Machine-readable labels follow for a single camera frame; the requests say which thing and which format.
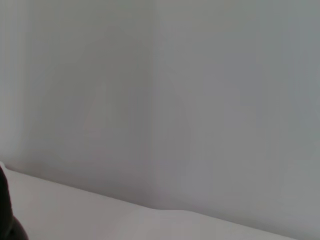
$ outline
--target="dark object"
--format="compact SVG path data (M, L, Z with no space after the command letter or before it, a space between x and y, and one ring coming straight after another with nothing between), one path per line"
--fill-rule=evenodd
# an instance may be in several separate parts
M7 178L0 167L0 240L28 240L28 236L14 217Z

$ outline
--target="black object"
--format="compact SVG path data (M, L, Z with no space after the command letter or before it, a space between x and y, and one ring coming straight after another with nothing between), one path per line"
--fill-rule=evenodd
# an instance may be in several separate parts
M0 240L28 240L28 236L14 217L8 188L8 181L0 167Z

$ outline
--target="white wall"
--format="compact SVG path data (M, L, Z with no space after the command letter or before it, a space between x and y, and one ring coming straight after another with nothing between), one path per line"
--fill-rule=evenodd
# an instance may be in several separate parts
M25 1L0 22L9 167L320 238L319 1Z

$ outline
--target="white surface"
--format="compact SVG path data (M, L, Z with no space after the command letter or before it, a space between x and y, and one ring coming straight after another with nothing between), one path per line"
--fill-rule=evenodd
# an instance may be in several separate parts
M9 170L5 174L13 212L30 240L289 240L198 213L153 210Z
M320 239L319 0L0 4L1 161Z

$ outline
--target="white table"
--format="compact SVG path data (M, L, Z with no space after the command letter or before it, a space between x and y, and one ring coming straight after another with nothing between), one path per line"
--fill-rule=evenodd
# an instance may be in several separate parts
M30 240L290 240L213 217L154 210L5 169Z

